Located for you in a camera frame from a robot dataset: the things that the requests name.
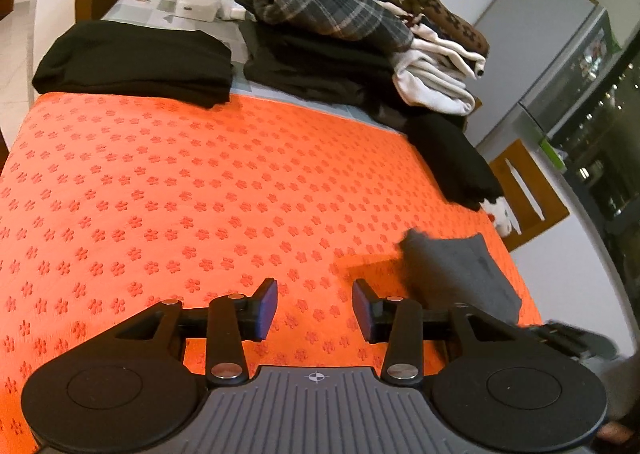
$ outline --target table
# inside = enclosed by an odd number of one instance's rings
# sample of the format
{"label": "table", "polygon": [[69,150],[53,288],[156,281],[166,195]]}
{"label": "table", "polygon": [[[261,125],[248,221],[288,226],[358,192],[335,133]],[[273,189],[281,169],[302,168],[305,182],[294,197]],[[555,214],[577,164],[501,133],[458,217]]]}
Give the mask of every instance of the table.
{"label": "table", "polygon": [[231,92],[284,101],[302,107],[319,110],[333,116],[354,119],[367,125],[395,132],[393,129],[375,122],[362,109],[342,104],[328,104],[317,101],[306,101],[279,90],[248,81],[242,68],[249,58],[244,39],[234,21],[215,20],[203,22],[177,17],[174,15],[176,0],[119,0],[104,16],[105,20],[136,24],[152,28],[177,29],[185,31],[204,31],[223,42],[231,49],[231,60],[234,66],[234,80]]}

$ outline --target crosshair logo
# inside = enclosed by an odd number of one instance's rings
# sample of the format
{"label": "crosshair logo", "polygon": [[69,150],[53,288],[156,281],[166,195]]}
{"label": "crosshair logo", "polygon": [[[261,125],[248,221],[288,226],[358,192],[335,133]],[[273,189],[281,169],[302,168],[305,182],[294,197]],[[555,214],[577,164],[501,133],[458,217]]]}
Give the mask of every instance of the crosshair logo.
{"label": "crosshair logo", "polygon": [[328,376],[324,376],[324,374],[318,373],[318,371],[316,371],[315,373],[311,373],[305,377],[310,379],[312,382],[316,382],[316,384],[318,382],[322,382],[322,380],[324,380],[325,378],[328,378]]}

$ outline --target green object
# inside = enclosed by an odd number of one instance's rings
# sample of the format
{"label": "green object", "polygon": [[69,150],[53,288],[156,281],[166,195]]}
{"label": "green object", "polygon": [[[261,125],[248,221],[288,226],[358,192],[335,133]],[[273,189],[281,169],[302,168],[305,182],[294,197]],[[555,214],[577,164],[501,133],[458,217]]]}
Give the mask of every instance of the green object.
{"label": "green object", "polygon": [[558,153],[556,152],[556,149],[554,149],[551,146],[548,139],[545,138],[542,140],[542,142],[540,142],[540,148],[546,154],[546,156],[551,160],[551,163],[553,164],[554,167],[556,167],[560,171],[563,171],[566,169],[566,166],[564,165],[564,161],[562,161],[562,158],[558,155]]}

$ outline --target folded black clothing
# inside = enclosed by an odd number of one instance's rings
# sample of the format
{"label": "folded black clothing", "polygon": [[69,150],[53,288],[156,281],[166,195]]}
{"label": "folded black clothing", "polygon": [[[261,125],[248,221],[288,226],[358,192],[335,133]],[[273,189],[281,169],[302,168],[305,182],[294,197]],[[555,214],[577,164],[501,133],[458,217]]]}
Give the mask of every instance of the folded black clothing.
{"label": "folded black clothing", "polygon": [[240,31],[250,54],[244,75],[251,81],[305,100],[355,106],[394,94],[388,58],[360,43],[251,21]]}
{"label": "folded black clothing", "polygon": [[461,302],[508,324],[518,323],[522,300],[481,234],[440,240],[412,229],[400,249],[406,271],[402,282],[423,307],[447,310]]}
{"label": "folded black clothing", "polygon": [[473,211],[504,196],[491,167],[462,130],[437,112],[412,117],[403,131],[423,157],[448,201]]}
{"label": "folded black clothing", "polygon": [[33,77],[40,93],[172,98],[212,107],[229,100],[231,51],[202,31],[81,21],[58,38]]}

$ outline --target brown patterned fabric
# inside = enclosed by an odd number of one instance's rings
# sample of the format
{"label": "brown patterned fabric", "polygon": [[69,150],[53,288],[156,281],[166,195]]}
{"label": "brown patterned fabric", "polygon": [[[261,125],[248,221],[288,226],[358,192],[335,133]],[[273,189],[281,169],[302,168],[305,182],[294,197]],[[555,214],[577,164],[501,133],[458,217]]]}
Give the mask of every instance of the brown patterned fabric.
{"label": "brown patterned fabric", "polygon": [[484,35],[469,22],[449,11],[440,0],[389,0],[389,2],[413,16],[425,15],[431,22],[438,25],[444,35],[459,43],[467,51],[479,53],[484,58],[489,54],[489,42]]}

